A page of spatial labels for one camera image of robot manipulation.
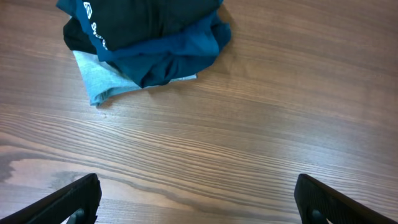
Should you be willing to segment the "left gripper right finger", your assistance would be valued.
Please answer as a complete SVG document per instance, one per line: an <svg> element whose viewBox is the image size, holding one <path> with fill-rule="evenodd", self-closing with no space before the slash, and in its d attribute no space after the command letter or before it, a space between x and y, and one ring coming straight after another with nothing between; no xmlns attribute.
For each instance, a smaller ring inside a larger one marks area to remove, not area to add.
<svg viewBox="0 0 398 224"><path fill-rule="evenodd" d="M303 224L397 224L308 174L298 176L294 198Z"/></svg>

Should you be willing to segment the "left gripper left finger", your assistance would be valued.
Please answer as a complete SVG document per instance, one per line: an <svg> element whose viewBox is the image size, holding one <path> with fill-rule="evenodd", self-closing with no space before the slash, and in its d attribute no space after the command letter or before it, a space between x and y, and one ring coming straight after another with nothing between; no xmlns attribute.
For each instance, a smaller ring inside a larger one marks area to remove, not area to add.
<svg viewBox="0 0 398 224"><path fill-rule="evenodd" d="M91 173L2 218L1 224L94 224L101 196L98 176Z"/></svg>

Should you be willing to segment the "black polo shirt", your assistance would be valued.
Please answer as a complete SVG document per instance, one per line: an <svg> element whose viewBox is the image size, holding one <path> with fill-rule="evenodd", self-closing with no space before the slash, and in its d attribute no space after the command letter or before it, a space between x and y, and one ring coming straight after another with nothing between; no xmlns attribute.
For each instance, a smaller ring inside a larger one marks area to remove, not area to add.
<svg viewBox="0 0 398 224"><path fill-rule="evenodd" d="M175 34L216 11L219 0L87 0L76 13L106 50Z"/></svg>

